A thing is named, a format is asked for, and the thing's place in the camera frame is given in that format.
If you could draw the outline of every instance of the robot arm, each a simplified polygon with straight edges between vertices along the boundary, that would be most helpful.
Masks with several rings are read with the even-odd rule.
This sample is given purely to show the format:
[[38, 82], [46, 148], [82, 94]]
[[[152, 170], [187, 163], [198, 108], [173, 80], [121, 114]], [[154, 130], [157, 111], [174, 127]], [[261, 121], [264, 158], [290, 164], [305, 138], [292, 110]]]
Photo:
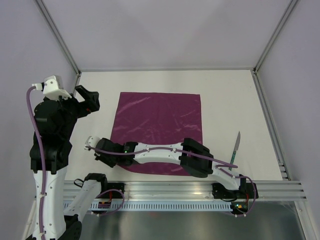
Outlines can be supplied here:
[[[43, 145], [46, 169], [43, 180], [40, 147], [34, 135], [30, 158], [36, 185], [37, 211], [36, 225], [28, 240], [79, 239], [85, 213], [96, 196], [106, 190], [107, 178], [104, 174], [89, 174], [78, 196], [64, 210], [63, 188], [72, 148], [70, 137], [79, 118], [99, 110], [99, 94], [77, 86], [75, 89], [84, 98], [84, 101], [78, 102], [63, 89], [58, 76], [47, 77], [44, 82], [33, 86], [43, 91], [45, 96], [43, 102], [34, 109], [34, 119]], [[42, 195], [43, 182], [45, 194]]]
[[236, 177], [239, 176], [238, 173], [231, 173], [227, 168], [221, 171], [220, 163], [192, 155], [201, 155], [214, 160], [209, 149], [192, 138], [185, 138], [183, 142], [170, 145], [149, 145], [141, 142], [126, 142], [124, 145], [120, 145], [106, 138], [99, 139], [96, 136], [90, 136], [85, 143], [85, 149], [95, 150], [95, 159], [111, 168], [116, 164], [130, 166], [145, 163], [170, 163], [180, 165], [196, 178], [214, 176], [214, 179], [227, 190], [236, 191], [241, 186], [239, 178], [230, 177], [224, 171]]

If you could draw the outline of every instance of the white wall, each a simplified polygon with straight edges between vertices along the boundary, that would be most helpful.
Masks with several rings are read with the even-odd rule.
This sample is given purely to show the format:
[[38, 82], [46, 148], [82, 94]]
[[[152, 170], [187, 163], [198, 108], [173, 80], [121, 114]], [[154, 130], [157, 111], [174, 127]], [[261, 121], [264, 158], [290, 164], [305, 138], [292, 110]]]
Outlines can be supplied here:
[[[21, 239], [35, 197], [29, 150], [33, 127], [26, 105], [31, 83], [61, 75], [70, 91], [75, 73], [32, 0], [0, 1], [1, 239]], [[33, 106], [42, 100], [32, 93]]]
[[44, 0], [79, 68], [253, 68], [290, 0]]
[[259, 73], [285, 160], [320, 226], [320, 1], [300, 1]]

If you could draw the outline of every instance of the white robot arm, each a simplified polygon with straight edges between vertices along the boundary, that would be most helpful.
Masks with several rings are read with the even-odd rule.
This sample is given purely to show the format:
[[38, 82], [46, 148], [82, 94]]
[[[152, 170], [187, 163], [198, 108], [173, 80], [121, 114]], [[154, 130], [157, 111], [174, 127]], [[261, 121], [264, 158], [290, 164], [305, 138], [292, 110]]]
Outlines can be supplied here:
[[116, 164], [130, 166], [145, 163], [170, 163], [182, 166], [193, 177], [214, 176], [214, 180], [221, 183], [227, 190], [239, 190], [241, 184], [240, 178], [235, 178], [239, 174], [228, 170], [228, 167], [237, 166], [214, 159], [208, 148], [191, 138], [185, 138], [184, 142], [170, 145], [150, 145], [141, 142], [126, 142], [120, 145], [106, 138], [90, 136], [84, 149], [95, 150], [95, 159], [112, 168]]

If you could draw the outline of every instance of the metal plate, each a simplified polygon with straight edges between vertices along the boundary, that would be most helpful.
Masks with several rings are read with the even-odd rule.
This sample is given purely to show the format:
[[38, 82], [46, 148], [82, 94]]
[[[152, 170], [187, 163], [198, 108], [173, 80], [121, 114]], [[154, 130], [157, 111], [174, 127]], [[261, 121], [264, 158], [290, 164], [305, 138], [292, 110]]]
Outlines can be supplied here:
[[[112, 200], [109, 211], [116, 210], [122, 201]], [[89, 208], [90, 211], [105, 211], [98, 208], [99, 201], [94, 201]], [[63, 206], [67, 208], [71, 201], [64, 201]], [[154, 212], [230, 212], [230, 202], [187, 202], [187, 201], [126, 201], [119, 211], [154, 211]]]

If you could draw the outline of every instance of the white bracket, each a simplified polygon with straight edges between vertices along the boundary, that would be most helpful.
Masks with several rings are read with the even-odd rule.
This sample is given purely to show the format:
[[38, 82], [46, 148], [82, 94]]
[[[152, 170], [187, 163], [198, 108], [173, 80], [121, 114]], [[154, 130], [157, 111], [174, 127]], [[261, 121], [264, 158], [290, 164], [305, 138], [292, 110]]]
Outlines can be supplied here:
[[90, 151], [91, 149], [88, 147], [95, 148], [100, 140], [101, 139], [97, 136], [89, 136], [85, 141], [84, 150]]
[[59, 101], [60, 97], [63, 99], [72, 98], [71, 95], [64, 90], [61, 77], [57, 75], [46, 77], [44, 79], [44, 86], [42, 83], [35, 83], [32, 84], [32, 86], [35, 86], [36, 90], [43, 90], [43, 95], [50, 100]]

